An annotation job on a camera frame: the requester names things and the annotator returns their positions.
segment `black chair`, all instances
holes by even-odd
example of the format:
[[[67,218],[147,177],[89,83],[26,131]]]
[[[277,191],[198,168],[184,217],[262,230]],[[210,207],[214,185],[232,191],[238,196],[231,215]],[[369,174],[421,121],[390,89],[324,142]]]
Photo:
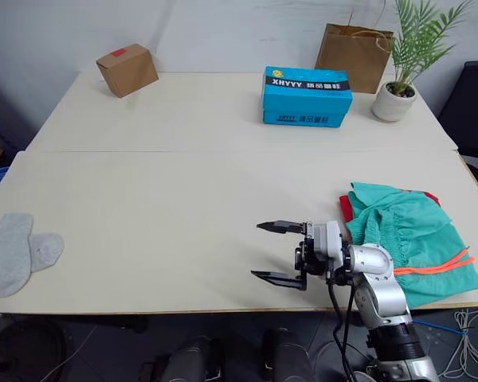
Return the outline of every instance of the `black chair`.
[[[460,154],[478,158],[478,61],[464,64],[438,119]],[[478,181],[478,169],[468,166]]]

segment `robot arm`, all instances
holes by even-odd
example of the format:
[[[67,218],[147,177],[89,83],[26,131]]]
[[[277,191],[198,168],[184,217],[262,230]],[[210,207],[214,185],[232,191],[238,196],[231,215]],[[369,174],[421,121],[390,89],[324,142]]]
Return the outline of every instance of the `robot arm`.
[[[413,327],[406,296],[394,277],[388,251],[377,244],[350,245],[336,221],[324,224],[284,220],[258,224],[270,232],[304,235],[296,248],[295,278],[278,272],[252,271],[281,287],[307,288],[307,274],[331,285],[355,286],[355,303],[369,330],[369,347],[378,360],[370,370],[378,380],[439,381],[432,360],[425,355]]]

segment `black cable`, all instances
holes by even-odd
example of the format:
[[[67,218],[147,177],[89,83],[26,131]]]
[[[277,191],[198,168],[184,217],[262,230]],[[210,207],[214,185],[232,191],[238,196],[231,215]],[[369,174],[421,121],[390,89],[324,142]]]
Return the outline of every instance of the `black cable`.
[[[313,362],[313,371],[314,371],[315,374],[317,373],[317,364],[319,363],[319,360],[320,360],[321,356],[326,351],[326,349],[329,347],[329,345],[331,345],[333,342],[335,342],[335,341],[331,340],[329,342],[326,342],[326,343],[322,344],[319,348],[317,348],[318,352],[317,352],[317,355],[315,356],[315,360]],[[356,348],[352,344],[347,343],[347,346],[349,346],[354,351],[356,351],[361,357],[363,357],[366,360],[366,362],[370,363],[374,359],[372,356],[367,356],[364,352],[362,352],[361,350],[359,350],[358,348]]]
[[[333,304],[333,309],[335,310],[336,317],[338,318],[338,323],[336,324],[335,328],[333,329],[333,338],[335,339],[336,345],[338,346],[340,353],[343,354],[342,343],[340,342],[340,340],[338,338],[338,332],[340,331],[340,328],[342,327],[342,324],[343,324],[342,313],[340,312],[338,302],[336,301],[335,290],[333,289],[333,284],[331,284],[331,283],[327,284],[327,290],[329,291],[329,297],[331,299],[331,303]],[[343,357],[342,362],[343,362],[343,371],[345,372],[347,379],[350,382],[352,382],[352,381],[358,382],[356,380],[356,375],[354,374],[354,370],[352,370],[352,367],[349,365],[348,359],[346,357]]]
[[[352,315],[352,302],[354,301],[354,293],[356,287],[354,284],[351,285],[351,293],[349,294],[349,303],[347,304],[347,314],[345,318],[345,328],[343,330],[343,344],[342,344],[342,363],[345,362],[347,359],[346,351],[347,351],[347,339],[349,337],[349,324],[351,323],[351,315]]]

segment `red label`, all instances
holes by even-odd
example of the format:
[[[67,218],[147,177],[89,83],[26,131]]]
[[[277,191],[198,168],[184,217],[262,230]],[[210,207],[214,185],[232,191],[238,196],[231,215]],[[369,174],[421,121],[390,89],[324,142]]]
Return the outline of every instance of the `red label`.
[[[111,54],[112,56],[118,57],[118,56],[120,56],[121,54],[125,54],[125,52],[126,52],[126,49],[121,48],[121,49],[117,49],[115,52],[111,52],[110,54]]]

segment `bag handle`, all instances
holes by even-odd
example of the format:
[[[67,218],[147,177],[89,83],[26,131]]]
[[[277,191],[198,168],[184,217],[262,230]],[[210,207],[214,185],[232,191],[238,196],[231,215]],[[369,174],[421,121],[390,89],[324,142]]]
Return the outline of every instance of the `bag handle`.
[[[354,37],[358,34],[361,34],[361,33],[372,33],[372,34],[377,34],[379,36],[381,36],[383,39],[384,39],[384,42],[386,43],[386,48],[383,48],[380,44],[379,44],[379,37],[376,37],[375,38],[375,45],[377,45],[377,47],[379,49],[381,49],[382,51],[386,52],[386,53],[391,53],[390,50],[388,50],[388,48],[390,47],[390,42],[388,41],[388,37],[386,37],[386,35],[384,33],[381,33],[377,30],[359,30],[358,32],[354,32],[351,34],[351,37]]]

